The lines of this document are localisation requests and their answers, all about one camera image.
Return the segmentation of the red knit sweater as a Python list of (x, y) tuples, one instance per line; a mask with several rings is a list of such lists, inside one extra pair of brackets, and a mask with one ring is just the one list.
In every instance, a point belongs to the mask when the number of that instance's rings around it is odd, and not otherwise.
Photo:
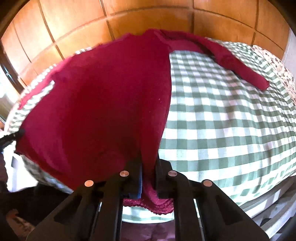
[(30, 111), (16, 151), (71, 189), (87, 180), (101, 182), (129, 161), (142, 161), (142, 197), (126, 206), (155, 214), (173, 211), (171, 199), (152, 188), (154, 166), (171, 101), (173, 51), (211, 54), (260, 90), (269, 82), (225, 47), (190, 33), (150, 29), (74, 55), (59, 63), (20, 102), (53, 89)]

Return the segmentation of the wooden wardrobe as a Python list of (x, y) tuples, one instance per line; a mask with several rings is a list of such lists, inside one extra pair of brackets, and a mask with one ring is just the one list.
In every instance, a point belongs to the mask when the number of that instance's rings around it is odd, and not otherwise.
[(75, 51), (147, 29), (258, 45), (279, 58), (290, 32), (269, 1), (1, 1), (1, 70), (21, 92)]

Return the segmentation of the floral bedspread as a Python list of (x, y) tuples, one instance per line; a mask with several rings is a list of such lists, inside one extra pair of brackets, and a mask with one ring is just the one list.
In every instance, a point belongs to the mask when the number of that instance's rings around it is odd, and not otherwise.
[(292, 73), (286, 68), (286, 66), (284, 66), (280, 59), (278, 59), (274, 54), (270, 53), (266, 49), (263, 49), (257, 45), (253, 45), (252, 49), (273, 67), (276, 75), (280, 78), (293, 103), (296, 104), (295, 78), (293, 77)]

